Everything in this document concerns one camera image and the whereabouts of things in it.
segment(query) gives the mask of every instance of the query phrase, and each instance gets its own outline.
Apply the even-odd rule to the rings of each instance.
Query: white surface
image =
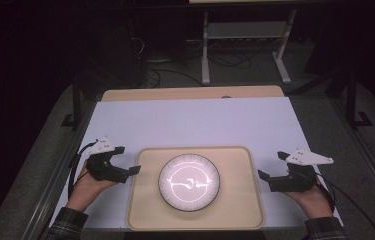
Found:
[[[149,147],[244,146],[256,168],[285,176],[287,165],[277,152],[309,150],[286,97],[100,102],[81,147],[103,136],[125,146],[125,153],[111,160],[122,168],[134,166],[137,154]],[[78,171],[86,158],[81,158]],[[258,183],[266,217],[263,228],[304,226],[306,217],[295,202],[271,192],[266,182],[258,179]],[[85,228],[127,230],[131,185],[129,178],[103,192],[87,209]],[[51,223],[66,202],[67,186]]]
[[[208,206],[218,190],[218,170],[211,161],[197,154],[175,157],[159,174],[162,197],[181,211],[197,211]]]

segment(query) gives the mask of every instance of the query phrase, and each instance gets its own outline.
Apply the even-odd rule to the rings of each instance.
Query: metal frame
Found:
[[[81,89],[79,88],[78,76],[74,78],[72,82],[72,103],[73,103],[73,114],[67,114],[61,124],[62,127],[72,127],[72,131],[77,130],[77,127],[81,121]]]
[[[331,101],[331,104],[333,106],[333,109],[337,112],[338,115],[343,115],[343,109],[339,101]],[[356,129],[356,126],[351,125],[350,120],[346,118],[340,118],[343,121],[343,124],[345,125],[345,129],[347,130],[349,136],[353,139],[353,141],[356,143],[356,146],[359,148],[359,151],[361,152],[365,162],[368,165],[368,168],[371,173],[371,177],[374,180],[375,183],[375,157],[371,153],[371,151],[368,149],[366,143],[362,139],[361,134],[359,133],[359,130]]]
[[[290,84],[291,80],[284,66],[282,57],[286,48],[296,9],[290,11],[287,21],[282,22],[248,22],[248,23],[209,23],[208,12],[204,13],[203,20],[203,53],[202,53],[202,84],[210,85],[208,40],[224,38],[281,38],[278,50],[273,52],[275,65],[277,66],[281,80],[284,84]]]
[[[25,228],[24,234],[21,239],[32,240],[39,239],[44,228],[50,221],[51,214],[55,210],[55,205],[60,196],[60,191],[56,189],[62,188],[69,175],[70,162],[74,155],[77,153],[79,145],[81,144],[84,134],[87,130],[88,123],[90,122],[93,111],[96,107],[96,102],[86,102],[83,108],[84,113],[82,114],[77,129],[74,131],[74,135],[68,141],[65,150],[59,157],[58,164],[56,165],[50,179],[47,183],[46,188],[40,199],[35,206],[34,213]]]

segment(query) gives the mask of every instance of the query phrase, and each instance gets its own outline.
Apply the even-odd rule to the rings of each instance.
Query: metal stand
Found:
[[[293,9],[290,11],[287,21],[209,23],[208,12],[205,12],[203,20],[202,84],[209,85],[211,82],[208,63],[208,39],[229,38],[281,38],[281,44],[278,50],[273,52],[273,57],[283,83],[291,83],[282,57],[295,16],[296,9]]]
[[[286,45],[287,45],[287,41],[289,40],[290,31],[293,27],[293,21],[294,21],[295,16],[296,16],[296,9],[290,12],[290,16],[284,28],[283,35],[281,38],[281,45],[278,48],[278,51],[272,53],[272,56],[275,61],[275,65],[277,66],[278,72],[280,73],[280,76],[281,76],[281,80],[283,81],[284,84],[291,83],[289,74],[287,73],[286,67],[284,66],[282,57],[283,57],[284,49],[286,48]]]
[[[73,103],[73,114],[66,114],[65,119],[60,126],[62,127],[72,127],[72,131],[77,130],[77,127],[81,121],[81,94],[80,88],[78,86],[78,77],[74,78],[72,83],[72,103]]]
[[[372,126],[372,123],[368,116],[364,112],[358,112],[361,117],[361,121],[355,120],[356,112],[356,78],[353,70],[347,68],[336,68],[322,76],[319,76],[310,83],[303,85],[302,87],[287,92],[287,96],[300,95],[310,90],[311,88],[323,83],[326,80],[332,80],[330,89],[327,91],[327,95],[333,98],[340,96],[341,92],[347,87],[346,93],[346,120],[353,129],[357,129],[359,126]]]

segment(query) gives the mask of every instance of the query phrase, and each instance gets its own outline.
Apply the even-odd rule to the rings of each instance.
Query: black cable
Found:
[[[333,184],[331,181],[327,180],[325,177],[323,177],[321,174],[317,173],[318,176],[320,176],[322,179],[324,179],[325,182],[328,182],[334,189],[339,191],[341,194],[343,194],[368,220],[368,222],[372,225],[372,227],[375,230],[375,223],[371,220],[371,218],[368,216],[367,213],[343,190],[341,190],[339,187],[337,187],[335,184]]]
[[[334,188],[331,186],[331,184],[329,182],[326,182],[325,185],[330,187],[331,197],[333,198],[333,201],[336,202],[336,192],[334,191]]]
[[[160,87],[160,81],[161,81],[160,74],[157,71],[155,71],[155,70],[149,70],[149,71],[151,71],[154,74],[156,74],[156,78],[154,78],[154,77],[150,76],[149,74],[147,74],[147,76],[146,76],[146,88],[147,88],[147,83],[151,84],[151,88],[158,88],[158,87]]]
[[[87,173],[90,173],[90,172],[87,171],[87,172],[85,172],[83,175],[81,175],[81,176],[77,179],[77,181],[74,183],[74,186],[77,184],[77,182],[78,182],[81,178],[83,178],[85,175],[87,175]]]
[[[80,159],[81,159],[81,156],[82,156],[82,153],[89,147],[93,146],[94,144],[96,144],[96,142],[93,142],[93,143],[89,143],[87,145],[85,145],[81,151],[75,156],[73,162],[72,162],[72,166],[71,166],[71,173],[69,175],[69,182],[68,182],[68,199],[69,197],[71,196],[72,194],[72,191],[74,190],[74,178],[75,178],[75,173],[77,171],[77,168],[78,168],[78,163],[80,162]]]
[[[180,74],[180,75],[183,75],[183,76],[185,76],[187,78],[190,78],[191,80],[195,81],[196,83],[202,85],[202,83],[199,80],[197,80],[196,78],[194,78],[192,76],[189,76],[189,75],[187,75],[185,73],[182,73],[182,72],[173,71],[173,70],[166,70],[166,69],[149,69],[149,70],[156,71],[156,72],[170,72],[170,73]]]
[[[334,213],[334,209],[336,207],[336,202],[334,201],[333,197],[330,195],[330,193],[328,192],[328,190],[322,184],[318,184],[317,182],[315,182],[312,179],[310,179],[308,176],[305,176],[304,174],[302,174],[302,173],[300,173],[298,171],[294,171],[294,170],[291,170],[291,169],[290,169],[290,171],[294,172],[296,175],[301,176],[305,180],[308,180],[309,182],[313,183],[322,192],[322,194],[324,195],[325,199],[327,199],[328,204],[330,205],[330,208],[331,208],[331,212]]]
[[[141,38],[136,38],[136,37],[132,37],[131,40],[135,40],[135,41],[138,41],[140,42],[141,44],[141,47],[140,47],[140,50],[138,50],[138,53],[134,53],[134,56],[138,59],[141,58],[141,54],[143,53],[144,51],[144,48],[145,48],[145,44],[143,42],[143,40]]]
[[[239,55],[240,49],[238,49],[238,47],[235,46],[234,43],[231,43],[232,48],[234,49],[235,52],[237,52],[237,53],[231,54],[231,55],[233,55],[235,57],[238,57],[239,58],[238,62],[230,62],[230,61],[224,59],[223,57],[217,57],[215,54],[210,54],[208,56],[208,58],[214,64],[220,65],[220,66],[223,66],[223,67],[232,67],[232,68],[236,68],[236,69],[248,69],[252,66],[253,57],[255,57],[258,52],[262,51],[264,49],[264,47],[268,46],[269,43],[271,43],[271,42],[272,41],[268,41],[267,43],[264,43],[264,44],[260,45],[258,47],[258,49],[254,53],[252,53],[251,56],[247,56],[245,54],[245,58],[243,58]],[[243,64],[245,62],[247,62],[246,66],[240,66],[241,64]]]

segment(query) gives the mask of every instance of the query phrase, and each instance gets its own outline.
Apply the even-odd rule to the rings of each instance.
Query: floor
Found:
[[[149,71],[145,76],[147,81],[142,87],[200,87],[200,56],[195,54],[197,53],[195,51],[200,49],[200,42],[189,44],[193,54],[187,64],[174,62],[161,53],[151,56],[148,65]],[[235,44],[244,44],[242,46],[249,47],[249,43]],[[258,48],[253,48],[251,51],[234,52],[235,54],[232,51],[218,51],[217,45],[215,45],[215,51],[211,54],[213,60],[210,63],[211,86],[279,85],[286,93],[316,78],[315,75],[303,72],[313,44],[309,42],[289,43],[284,55],[284,62],[292,83],[290,85],[282,84],[271,56],[274,44],[259,45]],[[359,127],[358,130],[353,130],[344,118],[345,96],[330,99],[325,95],[329,83],[329,81],[324,82],[305,94],[290,96],[290,100],[311,150],[322,155],[332,156],[335,159],[335,164],[320,167],[322,174],[346,192],[375,223],[375,176],[371,170],[373,168],[371,161],[368,161],[375,159],[375,100],[367,89],[358,85],[357,112],[365,112],[373,126]],[[59,189],[62,188],[66,179],[65,172],[61,172],[63,176],[54,186],[50,186],[50,176],[54,176],[52,175],[56,171],[54,166],[59,159],[65,157],[62,155],[67,154],[68,147],[76,145],[74,139],[82,138],[82,133],[60,126],[62,119],[72,111],[71,100],[71,88],[68,88],[56,102],[11,192],[2,205],[0,239],[21,239],[22,235],[27,236],[28,230],[41,231],[44,229],[41,223],[33,226],[33,222],[30,220],[30,216],[39,214],[38,208],[35,207],[38,207],[36,201],[45,197],[48,199],[59,197]],[[94,107],[94,104],[83,104],[85,109]],[[85,110],[83,114],[88,115],[88,111]],[[27,189],[31,193],[30,196],[24,194],[28,191]],[[48,196],[44,196],[45,191],[41,189],[53,189],[54,191]],[[350,238],[375,239],[375,230],[362,213],[341,193],[337,192],[336,196],[337,208],[345,231]],[[26,211],[18,211],[25,209],[26,206],[33,207]],[[304,229],[265,231],[263,235],[250,233],[241,239],[251,239],[249,238],[251,236],[256,237],[254,239],[268,240],[302,239],[305,236],[305,231]],[[123,238],[123,233],[85,230],[81,239]]]

